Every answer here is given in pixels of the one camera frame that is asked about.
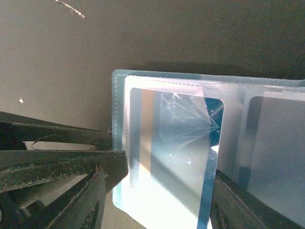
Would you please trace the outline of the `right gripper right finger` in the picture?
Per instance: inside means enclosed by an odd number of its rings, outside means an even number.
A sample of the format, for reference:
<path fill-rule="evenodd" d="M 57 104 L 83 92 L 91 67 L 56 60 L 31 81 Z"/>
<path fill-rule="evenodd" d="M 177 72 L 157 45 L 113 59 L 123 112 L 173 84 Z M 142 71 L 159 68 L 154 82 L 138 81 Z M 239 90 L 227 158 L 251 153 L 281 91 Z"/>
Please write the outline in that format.
<path fill-rule="evenodd" d="M 216 171 L 210 219 L 213 229 L 302 229 Z"/>

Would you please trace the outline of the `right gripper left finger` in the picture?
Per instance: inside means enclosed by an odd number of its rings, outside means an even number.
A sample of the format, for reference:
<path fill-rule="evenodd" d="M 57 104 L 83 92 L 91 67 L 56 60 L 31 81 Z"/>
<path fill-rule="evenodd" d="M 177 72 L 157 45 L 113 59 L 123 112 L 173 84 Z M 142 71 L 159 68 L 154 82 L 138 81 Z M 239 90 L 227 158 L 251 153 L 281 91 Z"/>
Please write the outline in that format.
<path fill-rule="evenodd" d="M 88 228 L 100 229 L 105 205 L 105 175 L 101 167 L 79 182 L 80 191 L 73 194 L 69 203 L 46 224 L 47 229 L 81 229 L 90 221 Z"/>

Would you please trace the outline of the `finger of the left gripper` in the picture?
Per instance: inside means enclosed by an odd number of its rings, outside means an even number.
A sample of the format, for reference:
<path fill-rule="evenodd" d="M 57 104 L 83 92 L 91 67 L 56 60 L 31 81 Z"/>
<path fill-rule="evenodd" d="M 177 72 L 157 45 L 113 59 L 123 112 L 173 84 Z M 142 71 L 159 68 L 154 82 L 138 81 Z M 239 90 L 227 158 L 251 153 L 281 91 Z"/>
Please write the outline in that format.
<path fill-rule="evenodd" d="M 11 147 L 38 140 L 90 145 L 97 150 L 112 149 L 112 134 L 108 131 L 61 125 L 7 112 L 0 113 L 1 146 Z"/>
<path fill-rule="evenodd" d="M 100 156 L 79 157 L 59 160 L 41 165 L 22 165 L 7 168 L 0 173 L 0 187 L 4 191 L 32 187 L 73 175 L 85 175 L 95 172 L 101 167 L 105 175 L 106 194 L 128 174 L 127 159 L 124 153 L 103 153 Z M 46 229 L 46 224 L 55 218 L 71 199 L 80 191 L 79 182 L 62 194 L 43 210 L 21 222 L 8 224 L 10 229 Z M 90 221 L 85 222 L 82 229 L 89 229 Z"/>

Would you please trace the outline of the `light blue card holder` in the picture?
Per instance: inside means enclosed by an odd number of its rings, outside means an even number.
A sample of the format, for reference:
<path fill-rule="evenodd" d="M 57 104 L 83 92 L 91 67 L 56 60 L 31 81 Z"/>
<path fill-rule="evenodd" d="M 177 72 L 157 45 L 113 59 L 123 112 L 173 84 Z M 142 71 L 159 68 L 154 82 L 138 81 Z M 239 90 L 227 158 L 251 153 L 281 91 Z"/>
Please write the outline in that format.
<path fill-rule="evenodd" d="M 250 100 L 255 96 L 262 96 L 305 101 L 303 80 L 116 70 L 112 74 L 113 148 L 125 151 L 129 171 L 129 152 L 126 142 L 128 135 L 126 122 L 129 113 L 126 111 L 126 101 L 132 88 L 182 94 L 199 93 L 204 97 L 221 100 L 224 104 L 224 113 L 219 146 L 216 149 L 215 174 L 220 170 L 245 191 L 247 191 L 245 179 L 250 171 L 247 168 L 250 153 L 247 152 L 249 147 L 245 137 Z M 133 194 L 129 186 L 129 172 L 113 189 L 112 200 L 117 208 L 142 224 L 137 219 Z"/>

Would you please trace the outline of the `blue VIP card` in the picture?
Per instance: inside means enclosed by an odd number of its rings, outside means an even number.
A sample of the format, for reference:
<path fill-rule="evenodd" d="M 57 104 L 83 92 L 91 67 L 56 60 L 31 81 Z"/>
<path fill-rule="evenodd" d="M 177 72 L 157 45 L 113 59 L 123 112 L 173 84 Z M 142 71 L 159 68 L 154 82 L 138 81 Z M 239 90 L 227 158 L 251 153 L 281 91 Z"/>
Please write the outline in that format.
<path fill-rule="evenodd" d="M 245 137 L 247 191 L 295 223 L 305 225 L 305 103 L 255 96 Z"/>

